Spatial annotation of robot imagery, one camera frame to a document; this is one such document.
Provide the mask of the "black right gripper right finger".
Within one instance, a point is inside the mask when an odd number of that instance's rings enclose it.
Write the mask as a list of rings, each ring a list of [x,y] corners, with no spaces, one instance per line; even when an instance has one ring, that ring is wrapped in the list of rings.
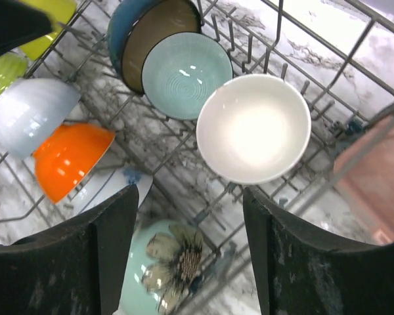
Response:
[[[249,188],[243,212],[262,314],[394,314],[394,243],[333,234]]]

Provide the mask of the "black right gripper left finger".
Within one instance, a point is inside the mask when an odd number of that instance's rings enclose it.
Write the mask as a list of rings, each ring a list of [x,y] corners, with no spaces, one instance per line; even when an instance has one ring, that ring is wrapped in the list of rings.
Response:
[[[0,314],[113,314],[139,192],[127,186],[52,228],[0,245]]]

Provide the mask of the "celadon green bowl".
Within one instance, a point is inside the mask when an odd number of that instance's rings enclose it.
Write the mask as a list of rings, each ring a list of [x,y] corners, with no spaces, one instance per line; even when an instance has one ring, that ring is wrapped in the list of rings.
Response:
[[[176,220],[138,227],[131,247],[119,310],[123,314],[170,314],[199,273],[204,237]]]

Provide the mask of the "blue floral bowl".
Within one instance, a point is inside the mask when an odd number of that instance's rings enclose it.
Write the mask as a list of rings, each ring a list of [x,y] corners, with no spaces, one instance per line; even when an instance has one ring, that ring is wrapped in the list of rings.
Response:
[[[126,186],[135,185],[139,191],[139,207],[149,193],[153,177],[131,166],[97,171],[72,199],[74,215],[95,207]]]

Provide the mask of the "white round bowl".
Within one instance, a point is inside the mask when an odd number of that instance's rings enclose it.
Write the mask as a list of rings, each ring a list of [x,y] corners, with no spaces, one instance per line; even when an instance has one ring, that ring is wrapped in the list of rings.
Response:
[[[45,195],[58,203],[100,161],[116,133],[92,123],[62,124],[33,153],[35,177]]]

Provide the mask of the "beige patterned bowl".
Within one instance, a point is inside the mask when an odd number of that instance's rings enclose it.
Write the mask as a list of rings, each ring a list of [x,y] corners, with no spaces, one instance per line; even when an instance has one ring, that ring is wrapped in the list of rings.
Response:
[[[265,74],[234,78],[207,100],[196,125],[207,166],[233,183],[279,178],[300,161],[311,136],[311,114],[301,93]]]

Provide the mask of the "grey bowl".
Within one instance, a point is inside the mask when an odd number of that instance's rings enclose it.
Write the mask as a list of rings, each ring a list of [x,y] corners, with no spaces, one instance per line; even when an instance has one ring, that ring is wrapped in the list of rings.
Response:
[[[18,79],[0,94],[0,145],[27,158],[69,116],[81,98],[71,85],[52,78]]]

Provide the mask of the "dark brown bowl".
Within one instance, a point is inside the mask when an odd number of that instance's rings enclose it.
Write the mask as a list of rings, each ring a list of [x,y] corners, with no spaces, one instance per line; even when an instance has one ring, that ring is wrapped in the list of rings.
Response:
[[[192,1],[124,0],[113,12],[106,42],[113,69],[130,91],[143,95],[142,67],[161,40],[181,32],[201,32]]]

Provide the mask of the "yellow-green bowl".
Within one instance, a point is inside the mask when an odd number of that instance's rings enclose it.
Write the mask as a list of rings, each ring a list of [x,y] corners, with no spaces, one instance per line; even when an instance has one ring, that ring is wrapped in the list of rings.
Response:
[[[67,24],[72,19],[77,4],[73,0],[22,0],[22,2],[45,12],[53,25],[51,33],[19,46],[21,51],[30,60],[35,61],[51,46],[62,32],[60,22]]]

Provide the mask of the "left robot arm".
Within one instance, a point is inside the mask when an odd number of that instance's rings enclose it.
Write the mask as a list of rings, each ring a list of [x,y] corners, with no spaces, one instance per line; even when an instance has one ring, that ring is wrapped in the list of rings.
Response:
[[[53,31],[51,18],[21,1],[0,1],[0,56]]]

